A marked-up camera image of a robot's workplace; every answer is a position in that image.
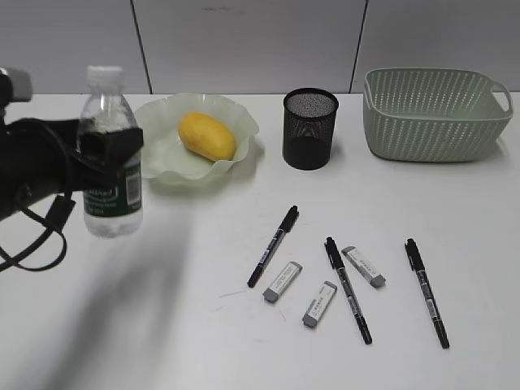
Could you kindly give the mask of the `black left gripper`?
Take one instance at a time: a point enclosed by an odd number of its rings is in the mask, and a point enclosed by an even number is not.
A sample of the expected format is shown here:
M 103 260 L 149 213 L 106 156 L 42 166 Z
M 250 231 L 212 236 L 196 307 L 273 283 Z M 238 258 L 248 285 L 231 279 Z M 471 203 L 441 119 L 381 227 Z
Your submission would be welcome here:
M 1 219 L 20 210 L 16 193 L 28 186 L 23 206 L 49 195 L 106 189 L 144 145 L 141 128 L 77 135 L 77 119 L 19 119 L 1 125 Z

